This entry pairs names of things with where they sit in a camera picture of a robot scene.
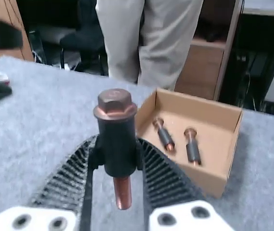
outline black office chair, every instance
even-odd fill
[[[60,40],[60,46],[62,47],[60,55],[61,68],[64,69],[65,50],[79,51],[81,62],[77,64],[75,71],[83,71],[95,59],[99,63],[100,74],[104,76],[102,56],[106,55],[106,51],[103,33],[95,11],[96,0],[78,0],[77,5],[80,29]]]

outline gray carpet surface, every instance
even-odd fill
[[[97,95],[124,88],[141,106],[152,89],[54,67],[0,58],[13,95],[0,101],[0,212],[28,201],[58,164],[98,132]],[[112,178],[94,172],[91,230],[143,229],[142,174],[133,205],[117,210]],[[274,230],[274,116],[244,111],[233,167],[221,199],[208,198],[237,231]]]

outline black insulating sleeve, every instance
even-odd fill
[[[174,141],[172,140],[169,132],[165,128],[158,129],[157,132],[158,136],[160,137],[160,140],[164,147],[166,147],[168,144],[172,144],[174,146]]]
[[[189,162],[198,161],[199,165],[201,165],[201,158],[196,140],[192,140],[186,145],[186,151]]]
[[[136,169],[134,117],[122,121],[99,121],[105,171],[112,177],[128,177]]]

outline cardboard box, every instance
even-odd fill
[[[156,116],[164,120],[164,126],[175,142],[175,154],[167,153],[161,144],[152,125]],[[175,161],[205,194],[218,198],[229,178],[241,118],[240,108],[159,89],[142,104],[135,122],[139,137]],[[184,137],[186,127],[197,130],[202,166],[188,162]]]

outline person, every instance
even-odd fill
[[[109,76],[174,90],[202,3],[203,0],[97,0]],[[143,13],[144,24],[140,27]]]

